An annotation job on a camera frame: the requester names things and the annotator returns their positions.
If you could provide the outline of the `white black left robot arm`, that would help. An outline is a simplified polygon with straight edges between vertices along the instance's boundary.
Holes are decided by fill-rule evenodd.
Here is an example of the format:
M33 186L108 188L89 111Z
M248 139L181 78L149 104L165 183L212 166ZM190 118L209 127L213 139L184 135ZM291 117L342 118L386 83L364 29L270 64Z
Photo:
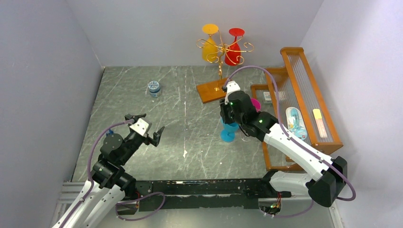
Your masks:
M149 135L152 123L146 114L125 116L125 121L107 127L92 145L87 161L87 180L55 228L93 228L104 216L119 205L135 204L162 192L143 196L136 179L124 165L141 145L159 145L164 127Z

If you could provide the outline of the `clear wine glass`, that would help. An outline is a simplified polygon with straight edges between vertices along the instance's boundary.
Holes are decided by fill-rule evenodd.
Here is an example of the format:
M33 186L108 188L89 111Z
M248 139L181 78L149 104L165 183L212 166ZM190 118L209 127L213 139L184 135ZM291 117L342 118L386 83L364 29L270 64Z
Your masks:
M251 137L249 137L246 133L240 132L240 138L243 142L250 142Z

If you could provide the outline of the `dark blue wine glass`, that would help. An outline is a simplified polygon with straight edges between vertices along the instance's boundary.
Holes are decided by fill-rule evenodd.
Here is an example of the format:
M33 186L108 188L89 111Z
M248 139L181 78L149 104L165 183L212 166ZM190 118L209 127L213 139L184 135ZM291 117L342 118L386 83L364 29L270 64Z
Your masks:
M223 130L220 133L220 137L224 142L230 143L235 140L235 133L239 130L239 125L237 123L224 123L221 119Z

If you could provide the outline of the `pink wine glass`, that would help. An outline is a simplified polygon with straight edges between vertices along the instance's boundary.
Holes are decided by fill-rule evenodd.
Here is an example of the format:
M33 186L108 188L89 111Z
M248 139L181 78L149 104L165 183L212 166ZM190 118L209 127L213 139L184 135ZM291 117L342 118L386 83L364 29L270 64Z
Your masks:
M252 105L255 107L256 111L259 112L261 110L260 102L255 98L251 98L250 100L252 102Z

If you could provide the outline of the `red wine glass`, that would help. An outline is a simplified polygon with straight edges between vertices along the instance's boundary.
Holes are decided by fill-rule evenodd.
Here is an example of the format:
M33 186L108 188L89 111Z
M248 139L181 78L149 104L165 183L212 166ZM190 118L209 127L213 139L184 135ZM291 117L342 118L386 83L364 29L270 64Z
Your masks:
M241 64L241 49L238 45L238 38L242 38L245 31L240 28L229 29L229 34L234 37L234 41L226 48L228 51L225 53L225 64L229 66L236 66Z

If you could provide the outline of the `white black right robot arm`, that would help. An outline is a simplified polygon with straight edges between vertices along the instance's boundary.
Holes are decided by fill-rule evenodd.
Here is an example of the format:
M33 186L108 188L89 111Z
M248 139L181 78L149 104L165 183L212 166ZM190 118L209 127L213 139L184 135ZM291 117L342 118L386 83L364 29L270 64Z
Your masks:
M236 123L246 136L278 149L299 165L305 173L271 171L261 184L267 197L278 192L308 195L315 203L330 207L347 184L347 161L320 152L296 137L267 112L258 112L248 94L241 90L226 90L220 100L225 124Z

